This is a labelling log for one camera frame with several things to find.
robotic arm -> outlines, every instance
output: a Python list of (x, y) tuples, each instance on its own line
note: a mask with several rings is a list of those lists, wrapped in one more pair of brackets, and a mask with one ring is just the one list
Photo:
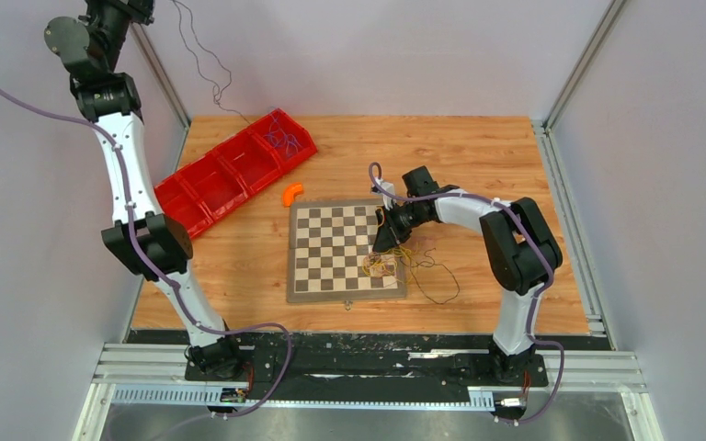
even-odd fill
[[(163, 213), (153, 192), (144, 156), (142, 103), (133, 79), (127, 73), (114, 72), (129, 25), (153, 22), (154, 0), (86, 2), (84, 16), (51, 20), (44, 39), (70, 74), (71, 92), (80, 112), (117, 143), (112, 145), (96, 131), (112, 189), (113, 226), (101, 232), (104, 245), (133, 274), (154, 282), (169, 298), (188, 330), (188, 361), (204, 373), (232, 378), (241, 370), (239, 348), (233, 338), (201, 329), (227, 331), (228, 327), (207, 302), (188, 264), (193, 257), (188, 232)], [(182, 299), (138, 256), (129, 237), (130, 222), (142, 251), (162, 275), (179, 284)]]
[(486, 203), (455, 196), (466, 191), (456, 186), (439, 187), (427, 168), (419, 167), (402, 176), (410, 201), (399, 205), (388, 195), (394, 193), (394, 185), (379, 177), (373, 179), (377, 186), (372, 192), (382, 195), (383, 210), (382, 214), (378, 211), (381, 226), (372, 251), (384, 253), (405, 243), (415, 227), (429, 221), (461, 225), (483, 236), (491, 269), (503, 288), (499, 323), (489, 347), (495, 358), (493, 374), (505, 383), (516, 378), (534, 356), (534, 344), (527, 334), (532, 323), (527, 321), (534, 293), (547, 281), (548, 274), (535, 251), (518, 241), (516, 225), (501, 207), (509, 207), (519, 217), (555, 271), (562, 264), (562, 252), (537, 203), (530, 198)]

white wall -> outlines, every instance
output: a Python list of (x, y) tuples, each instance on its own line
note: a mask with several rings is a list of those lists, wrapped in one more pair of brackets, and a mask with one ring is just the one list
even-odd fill
[[(0, 2), (0, 85), (78, 116), (42, 31), (84, 11), (82, 1)], [(129, 43), (119, 67), (142, 92), (157, 181), (172, 169), (182, 131), (140, 56)], [(0, 440), (69, 439), (101, 346), (125, 332), (138, 280), (101, 243), (110, 216), (93, 133), (0, 97)]]
[[(609, 0), (187, 0), (199, 40), (233, 71), (224, 107), (262, 114), (544, 118)], [(192, 115), (222, 113), (170, 0), (148, 28)], [(184, 30), (195, 47), (188, 17)], [(201, 69), (228, 76), (196, 49)]]
[(706, 439), (706, 2), (631, 1), (555, 134), (612, 331)]

wooden tabletop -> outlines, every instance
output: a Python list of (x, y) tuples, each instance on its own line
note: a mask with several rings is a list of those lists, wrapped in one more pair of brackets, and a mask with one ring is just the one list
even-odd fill
[[(426, 165), (441, 186), (453, 184), (502, 199), (528, 196), (540, 205), (564, 252), (564, 265), (546, 293), (539, 333), (586, 334), (588, 326), (570, 267), (540, 153), (527, 118), (301, 117), (318, 153), (194, 240), (192, 265), (204, 293), (232, 328), (281, 322), (292, 331), (492, 333), (502, 297), (483, 238), (455, 225), (425, 224), (408, 243), (445, 264), (461, 293), (444, 305), (427, 299), (415, 283), (407, 298), (342, 303), (288, 304), (289, 211), (281, 194), (302, 182), (301, 200), (366, 198), (367, 166), (378, 161), (383, 177), (403, 194), (402, 174)], [(196, 117), (180, 164), (188, 164), (245, 123), (235, 117)], [(421, 268), (418, 282), (442, 301), (456, 288), (445, 269)], [(169, 301), (145, 283), (133, 328), (181, 328)]]

chessboard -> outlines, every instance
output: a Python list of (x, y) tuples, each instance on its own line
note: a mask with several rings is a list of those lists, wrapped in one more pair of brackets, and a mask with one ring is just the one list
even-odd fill
[(406, 297), (404, 266), (393, 255), (381, 259), (396, 267), (394, 275), (370, 277), (361, 266), (372, 251), (380, 205), (380, 199), (291, 204), (288, 302)]

red plastic bin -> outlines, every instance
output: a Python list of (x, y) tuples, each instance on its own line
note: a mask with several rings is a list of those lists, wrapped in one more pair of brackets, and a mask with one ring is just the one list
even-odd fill
[(278, 108), (164, 179), (155, 195), (193, 238), (317, 152)]

